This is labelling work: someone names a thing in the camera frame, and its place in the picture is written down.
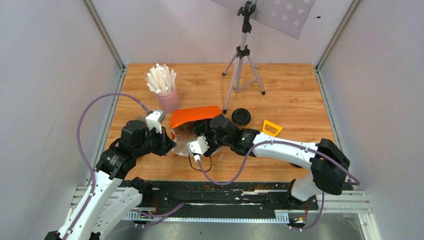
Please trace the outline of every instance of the tripod leg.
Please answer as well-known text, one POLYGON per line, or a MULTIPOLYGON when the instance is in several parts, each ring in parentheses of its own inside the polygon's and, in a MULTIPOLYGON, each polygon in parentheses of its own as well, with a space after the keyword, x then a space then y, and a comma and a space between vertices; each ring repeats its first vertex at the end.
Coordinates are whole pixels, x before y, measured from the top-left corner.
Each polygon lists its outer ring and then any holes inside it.
POLYGON ((237 61, 235 62, 234 72, 232 73, 231 84, 229 85, 229 90, 228 90, 228 95, 226 97, 224 110, 222 111, 223 114, 227 113, 228 104, 230 103, 231 91, 233 91, 233 85, 234 85, 234 81, 236 80, 236 75, 238 72, 237 69, 239 67, 240 62, 241 62, 240 58, 237 58, 237 61))
POLYGON ((234 59, 237 57, 237 52, 234 53, 234 56, 232 56, 231 61, 229 61, 228 66, 226 66, 225 70, 222 72, 222 75, 225 76, 227 74, 228 69, 230 69, 230 66, 233 64, 234 59))
POLYGON ((259 78, 258 72, 256 71, 255 64, 253 63, 251 56, 248 55, 247 59, 249 60, 249 63, 250 63, 250 66, 253 70, 254 76, 256 77, 257 83, 259 84, 260 92, 262 93, 262 95, 265 95, 264 86, 262 86, 261 79, 259 78))
POLYGON ((244 57, 240 58, 240 62, 238 63, 237 76, 236 76, 236 80, 235 80, 235 91, 236 92, 241 90, 240 89, 240 79, 242 78, 243 59, 244 59, 244 57))

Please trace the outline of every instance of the white wall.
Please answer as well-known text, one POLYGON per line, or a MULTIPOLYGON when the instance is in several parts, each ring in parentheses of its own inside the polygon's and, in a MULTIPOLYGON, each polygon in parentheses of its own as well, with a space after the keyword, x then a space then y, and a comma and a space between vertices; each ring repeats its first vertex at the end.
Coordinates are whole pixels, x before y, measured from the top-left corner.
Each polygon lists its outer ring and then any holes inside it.
MULTIPOLYGON (((299 40, 251 20, 247 44, 260 63, 317 64, 352 0, 316 0, 299 40)), ((228 62, 243 17, 210 0, 93 0, 126 63, 228 62)))
MULTIPOLYGON (((0 239, 44 239, 88 170, 76 144, 84 107, 113 91, 119 70, 81 0, 3 0, 0 7, 0 239)), ((110 101, 83 123, 97 150, 110 101)))
POLYGON ((423 239, 424 1, 363 0, 322 70, 383 240, 423 239))

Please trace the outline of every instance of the tripod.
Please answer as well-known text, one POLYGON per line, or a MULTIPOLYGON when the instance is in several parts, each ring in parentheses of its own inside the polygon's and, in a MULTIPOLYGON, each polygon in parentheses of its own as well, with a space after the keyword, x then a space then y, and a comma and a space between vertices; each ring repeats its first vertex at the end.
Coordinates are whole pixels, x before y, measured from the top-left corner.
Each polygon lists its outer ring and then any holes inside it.
POLYGON ((234 56, 232 56, 231 61, 229 62, 228 66, 225 68, 224 72, 222 72, 222 75, 225 76, 227 74, 228 69, 233 64, 234 60, 237 58, 237 61, 235 62, 235 68, 234 73, 232 74, 231 84, 229 86, 228 90, 228 96, 226 97, 225 106, 222 111, 223 114, 227 113, 228 104, 230 103, 230 97, 231 92, 233 89, 236 92, 239 92, 240 90, 244 89, 247 85, 251 84, 253 81, 257 81, 260 87, 260 91, 262 95, 265 95, 264 86, 262 86, 261 79, 258 76, 258 72, 256 71, 255 64, 250 56, 250 50, 248 49, 248 46, 246 45, 246 38, 248 37, 248 33, 252 31, 252 25, 250 24, 250 16, 255 12, 256 4, 252 3, 251 1, 247 1, 244 7, 240 7, 240 9, 237 12, 237 16, 243 15, 243 26, 241 28, 242 35, 241 35, 241 44, 236 48, 236 53, 234 56), (248 83, 240 87, 240 78, 242 76, 242 67, 243 67, 243 58, 247 57, 249 60, 250 66, 254 73, 254 78, 250 80, 248 83))

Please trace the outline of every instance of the gray floor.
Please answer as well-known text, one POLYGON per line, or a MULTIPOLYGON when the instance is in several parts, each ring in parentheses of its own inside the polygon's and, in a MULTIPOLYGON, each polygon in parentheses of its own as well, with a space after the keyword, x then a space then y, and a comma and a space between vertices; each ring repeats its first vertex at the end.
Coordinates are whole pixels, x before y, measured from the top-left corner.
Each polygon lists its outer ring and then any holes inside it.
MULTIPOLYGON (((309 224, 316 214, 308 215, 309 224)), ((130 221, 120 222, 108 240, 364 240, 357 214, 323 214, 317 225, 304 232, 275 223, 204 223, 161 222, 145 229, 129 228, 130 221)))

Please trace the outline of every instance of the yellow plastic tool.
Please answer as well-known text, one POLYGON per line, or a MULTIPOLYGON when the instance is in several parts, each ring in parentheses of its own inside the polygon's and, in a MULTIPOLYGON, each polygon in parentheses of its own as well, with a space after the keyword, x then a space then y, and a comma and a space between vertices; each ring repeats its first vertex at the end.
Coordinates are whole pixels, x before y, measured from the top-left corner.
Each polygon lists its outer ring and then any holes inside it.
POLYGON ((270 122, 270 121, 268 121, 266 119, 263 120, 263 126, 262 126, 262 132, 263 133, 268 134, 268 135, 273 136, 273 137, 276 137, 282 130, 283 130, 283 127, 282 126, 279 126, 279 125, 277 125, 277 124, 275 124, 273 122, 270 122), (265 129, 266 126, 270 126, 270 127, 274 128, 274 129, 276 129, 277 132, 272 133, 272 132, 266 130, 265 129))

